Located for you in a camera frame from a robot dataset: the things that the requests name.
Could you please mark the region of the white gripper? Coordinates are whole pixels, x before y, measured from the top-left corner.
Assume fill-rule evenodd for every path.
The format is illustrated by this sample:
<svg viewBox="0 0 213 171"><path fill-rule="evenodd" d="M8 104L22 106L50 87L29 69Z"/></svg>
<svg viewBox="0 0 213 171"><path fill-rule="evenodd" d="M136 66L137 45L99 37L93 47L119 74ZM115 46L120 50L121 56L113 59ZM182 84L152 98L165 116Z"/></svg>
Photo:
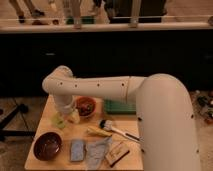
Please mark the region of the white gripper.
<svg viewBox="0 0 213 171"><path fill-rule="evenodd" d="M55 107L62 115L69 115L75 110L75 101L72 96L55 96Z"/></svg>

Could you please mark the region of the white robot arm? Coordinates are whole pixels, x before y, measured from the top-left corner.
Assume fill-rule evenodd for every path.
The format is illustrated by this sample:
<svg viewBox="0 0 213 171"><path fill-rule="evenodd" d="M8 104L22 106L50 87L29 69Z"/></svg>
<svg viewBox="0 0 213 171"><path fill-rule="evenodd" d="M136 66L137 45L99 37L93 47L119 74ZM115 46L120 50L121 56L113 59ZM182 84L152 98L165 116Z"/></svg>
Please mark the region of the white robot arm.
<svg viewBox="0 0 213 171"><path fill-rule="evenodd" d="M136 105L144 171L201 171L196 123L184 84L169 74L75 78L59 66L42 82L65 112L74 95Z"/></svg>

